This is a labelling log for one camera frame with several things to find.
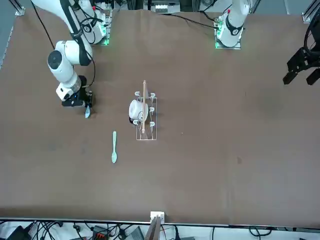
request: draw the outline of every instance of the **cable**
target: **cable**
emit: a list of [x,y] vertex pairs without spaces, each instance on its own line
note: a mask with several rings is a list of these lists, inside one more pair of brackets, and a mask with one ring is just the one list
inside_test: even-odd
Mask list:
[[181,240],[181,238],[179,236],[178,227],[176,225],[174,225],[174,228],[175,228],[175,238],[174,238],[174,240]]
[[53,42],[52,42],[52,40],[51,40],[51,38],[50,38],[50,36],[49,36],[49,33],[48,33],[47,29],[46,29],[46,26],[45,26],[44,23],[42,22],[39,14],[38,14],[38,12],[37,12],[36,6],[34,5],[34,3],[33,3],[32,1],[31,1],[31,4],[32,4],[33,9],[34,9],[34,11],[35,11],[35,14],[36,14],[36,16],[38,17],[40,23],[42,24],[42,27],[43,27],[43,29],[45,30],[45,33],[46,33],[46,35],[48,36],[48,39],[49,39],[49,41],[50,41],[50,43],[51,43],[51,46],[52,46],[52,48],[53,48],[53,50],[54,50],[54,49],[55,49],[55,46],[54,46],[54,44],[53,44]]
[[163,230],[164,238],[165,238],[165,240],[167,240],[167,235],[166,235],[166,231],[165,231],[165,229],[164,229],[164,226],[161,225],[161,228],[162,228],[162,230]]
[[84,224],[88,227],[88,229],[90,229],[90,231],[94,231],[94,227],[92,226],[92,227],[90,227],[89,225],[88,225],[88,223],[86,223],[86,222],[84,222]]
[[215,229],[216,229],[216,227],[213,227],[213,228],[212,228],[212,236],[211,236],[211,240],[214,240],[214,233],[215,233]]
[[[78,40],[75,38],[74,41],[79,45],[80,47],[80,44],[78,43]],[[88,53],[88,51],[86,50],[86,48],[84,46],[82,46],[82,50],[84,50],[86,52],[87,55],[89,55],[92,63],[93,63],[93,78],[92,78],[92,81],[89,85],[85,85],[85,86],[82,86],[82,88],[88,88],[90,87],[94,82],[95,82],[95,79],[96,79],[96,63],[95,63],[95,60],[94,58],[91,56],[90,53]]]
[[101,7],[99,7],[98,5],[94,5],[97,9],[104,11]]
[[46,235],[47,233],[49,234],[49,237],[51,240],[55,240],[55,238],[51,235],[50,233],[50,228],[52,228],[53,225],[55,225],[56,223],[55,222],[49,222],[49,223],[41,223],[42,226],[44,227],[44,231],[42,233],[42,239],[45,239],[46,238]]
[[258,228],[256,228],[255,226],[249,226],[249,232],[251,233],[252,236],[257,237],[257,238],[259,238],[259,240],[261,240],[261,237],[265,237],[265,236],[270,235],[271,232],[272,232],[272,230],[269,230],[269,232],[267,232],[267,233],[261,234],[261,233],[259,232]]
[[320,8],[316,11],[316,13],[314,14],[306,32],[305,32],[305,35],[304,35],[304,40],[303,40],[303,48],[304,50],[310,54],[310,55],[313,55],[313,56],[320,56],[320,52],[319,51],[311,51],[308,47],[308,38],[309,38],[309,33],[311,31],[311,27],[315,24],[315,21],[318,20],[318,17],[320,16]]
[[97,18],[97,17],[91,17],[91,16],[90,16],[90,17],[87,17],[87,18],[83,19],[83,20],[80,22],[80,24],[83,24],[83,22],[88,21],[88,20],[96,20],[96,21],[98,21],[98,22],[100,22],[100,23],[103,22],[101,19],[99,19],[99,18]]
[[212,2],[209,6],[207,6],[207,7],[205,8],[205,10],[200,11],[200,12],[205,12],[205,11],[207,11],[209,8],[213,7],[217,1],[218,1],[218,0],[213,0],[213,2]]
[[84,240],[84,238],[80,235],[80,233],[79,233],[77,230],[75,230],[75,231],[76,231],[76,233],[78,234],[79,238],[80,238],[81,240]]
[[174,16],[174,17],[181,18],[181,19],[187,20],[187,21],[192,22],[192,23],[195,23],[195,24],[199,24],[199,25],[204,26],[204,27],[207,27],[207,28],[212,28],[212,29],[219,30],[219,28],[216,27],[216,26],[210,26],[210,25],[207,25],[207,24],[204,24],[204,23],[201,23],[201,22],[194,21],[194,20],[192,20],[192,19],[186,18],[186,17],[184,17],[184,16],[179,16],[179,15],[174,15],[174,14],[171,14],[171,15],[168,15],[168,16]]
[[230,4],[230,6],[228,6],[225,10],[223,10],[223,13],[225,13],[231,6],[232,4]]
[[215,21],[215,20],[216,20],[215,18],[209,17],[208,14],[205,13],[205,11],[200,11],[200,13],[204,14],[205,17],[206,17],[207,19],[211,20],[211,21]]

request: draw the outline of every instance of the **white mug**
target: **white mug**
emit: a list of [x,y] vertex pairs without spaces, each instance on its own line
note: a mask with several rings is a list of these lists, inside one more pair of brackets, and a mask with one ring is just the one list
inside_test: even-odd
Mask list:
[[[133,100],[129,106],[129,117],[132,120],[139,120],[140,122],[143,121],[142,119],[142,112],[143,112],[143,103],[137,100]],[[149,113],[148,104],[145,103],[145,110],[144,110],[144,121],[146,121]]]

